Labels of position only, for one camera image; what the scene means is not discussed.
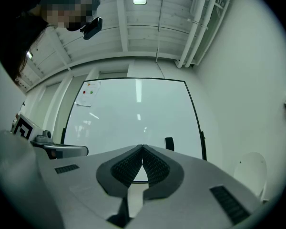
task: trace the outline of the white wall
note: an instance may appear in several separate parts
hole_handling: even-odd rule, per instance
[[[32,114],[31,121],[33,121],[40,128],[43,127],[44,119],[48,108],[50,106],[51,100],[58,89],[59,83],[46,87],[42,98],[37,103],[37,107]]]
[[[117,72],[117,73],[101,73],[98,79],[107,78],[125,78],[127,77],[127,72]]]
[[[143,192],[148,189],[148,184],[131,184],[128,188],[127,202],[129,217],[135,218],[143,207]]]
[[[267,163],[265,198],[286,182],[286,34],[261,0],[234,0],[197,69],[218,120],[223,168],[243,154]]]
[[[0,130],[11,130],[25,94],[17,87],[0,63]]]
[[[86,75],[74,77],[62,99],[53,132],[53,141],[55,143],[61,143],[62,130],[66,127],[68,116],[73,106],[76,94],[78,93],[82,82],[86,79],[86,77]]]
[[[27,118],[34,121],[36,114],[39,108],[39,102],[41,101],[42,96],[45,93],[45,89],[49,85],[53,85],[56,83],[60,83],[57,88],[57,91],[54,93],[53,98],[51,98],[49,108],[46,112],[44,118],[44,122],[42,129],[50,130],[53,134],[57,114],[62,102],[62,99],[65,95],[65,92],[68,89],[68,86],[72,80],[72,77],[88,75],[87,80],[97,79],[99,77],[99,72],[120,72],[127,71],[129,62],[131,62],[131,58],[118,58],[118,59],[108,59],[108,60],[99,60],[90,63],[85,63],[80,66],[76,66],[72,68],[72,71],[65,71],[63,73],[59,73],[50,79],[44,81],[39,84],[31,91],[27,93],[27,98],[25,100],[25,106],[21,109],[21,113],[23,113]]]
[[[158,60],[166,79],[185,81],[197,111],[201,130],[205,135],[207,160],[222,168],[222,145],[217,121],[210,107],[207,94],[190,68],[178,69],[171,60]],[[163,78],[155,59],[137,58],[129,65],[127,77]]]

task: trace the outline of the paper sheet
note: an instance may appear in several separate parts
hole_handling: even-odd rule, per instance
[[[75,103],[80,106],[91,107],[101,87],[101,82],[84,82],[83,88],[78,93]]]

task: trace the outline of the black vent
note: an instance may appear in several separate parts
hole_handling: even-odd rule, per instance
[[[170,167],[146,149],[143,152],[143,167],[148,177],[149,187],[162,182],[170,173]]]
[[[142,166],[142,149],[122,159],[111,168],[115,179],[130,187]]]
[[[250,215],[224,186],[213,187],[210,191],[234,225]]]
[[[79,167],[77,165],[70,165],[70,166],[58,167],[58,168],[55,168],[55,170],[57,174],[60,174],[60,173],[65,173],[65,172],[72,171],[78,168]]]

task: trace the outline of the ceiling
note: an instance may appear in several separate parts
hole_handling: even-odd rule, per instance
[[[97,16],[103,18],[103,27],[90,40],[84,40],[79,31],[47,28],[31,47],[33,57],[21,73],[20,84],[28,91],[62,70],[99,59],[155,57],[158,44],[160,58],[179,60],[192,26],[188,21],[193,19],[192,0],[163,0],[158,33],[161,4],[162,0],[147,0],[145,5],[135,5],[133,0],[101,0]]]

